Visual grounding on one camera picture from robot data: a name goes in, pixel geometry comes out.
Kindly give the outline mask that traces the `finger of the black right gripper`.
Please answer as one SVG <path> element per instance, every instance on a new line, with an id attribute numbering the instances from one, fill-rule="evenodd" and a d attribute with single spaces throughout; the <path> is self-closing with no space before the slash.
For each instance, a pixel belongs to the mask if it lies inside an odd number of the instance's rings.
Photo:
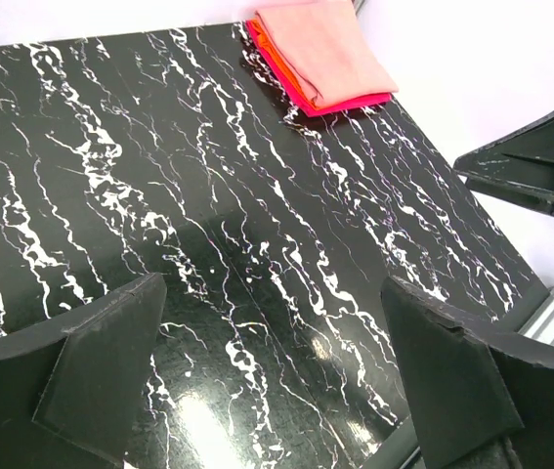
<path id="1" fill-rule="evenodd" d="M 554 111 L 458 157 L 473 191 L 554 217 Z"/>

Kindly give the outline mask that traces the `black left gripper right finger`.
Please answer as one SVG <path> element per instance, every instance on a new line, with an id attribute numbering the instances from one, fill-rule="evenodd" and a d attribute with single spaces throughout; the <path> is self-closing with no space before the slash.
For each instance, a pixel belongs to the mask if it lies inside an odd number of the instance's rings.
<path id="1" fill-rule="evenodd" d="M 428 468 L 554 468 L 554 347 L 399 277 L 381 301 Z"/>

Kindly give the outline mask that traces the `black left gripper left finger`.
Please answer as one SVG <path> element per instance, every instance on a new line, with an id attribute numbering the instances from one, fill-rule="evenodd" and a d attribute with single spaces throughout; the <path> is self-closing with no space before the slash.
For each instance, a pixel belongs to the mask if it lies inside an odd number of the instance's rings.
<path id="1" fill-rule="evenodd" d="M 148 274 L 0 338 L 0 468 L 121 468 L 167 288 Z"/>

